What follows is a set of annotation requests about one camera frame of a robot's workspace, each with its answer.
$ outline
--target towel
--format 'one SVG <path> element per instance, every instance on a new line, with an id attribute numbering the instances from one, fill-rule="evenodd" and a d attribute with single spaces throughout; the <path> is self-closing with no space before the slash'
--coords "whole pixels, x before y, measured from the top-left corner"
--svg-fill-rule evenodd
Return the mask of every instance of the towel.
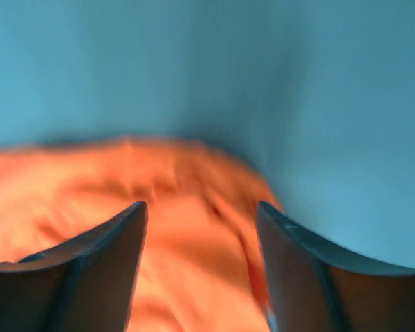
<path id="1" fill-rule="evenodd" d="M 267 332 L 255 213 L 266 181 L 197 142 L 0 150 L 0 261 L 19 261 L 148 205 L 129 332 Z"/>

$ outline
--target wrinkled orange fabric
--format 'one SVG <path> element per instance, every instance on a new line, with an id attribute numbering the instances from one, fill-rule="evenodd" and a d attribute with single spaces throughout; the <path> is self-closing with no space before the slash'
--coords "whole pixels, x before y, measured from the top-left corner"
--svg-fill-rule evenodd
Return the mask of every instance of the wrinkled orange fabric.
<path id="1" fill-rule="evenodd" d="M 128 331 L 268 331 L 255 212 L 265 181 L 203 145 L 120 140 L 0 151 L 0 261 L 149 208 Z"/>

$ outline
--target cloth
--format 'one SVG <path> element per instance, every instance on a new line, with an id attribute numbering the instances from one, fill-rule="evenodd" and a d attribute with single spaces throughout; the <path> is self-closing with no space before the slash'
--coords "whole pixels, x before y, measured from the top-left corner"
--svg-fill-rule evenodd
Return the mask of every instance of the cloth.
<path id="1" fill-rule="evenodd" d="M 0 261 L 18 261 L 133 202 L 149 219 L 128 331 L 269 331 L 255 213 L 266 182 L 196 143 L 130 140 L 0 151 Z"/>

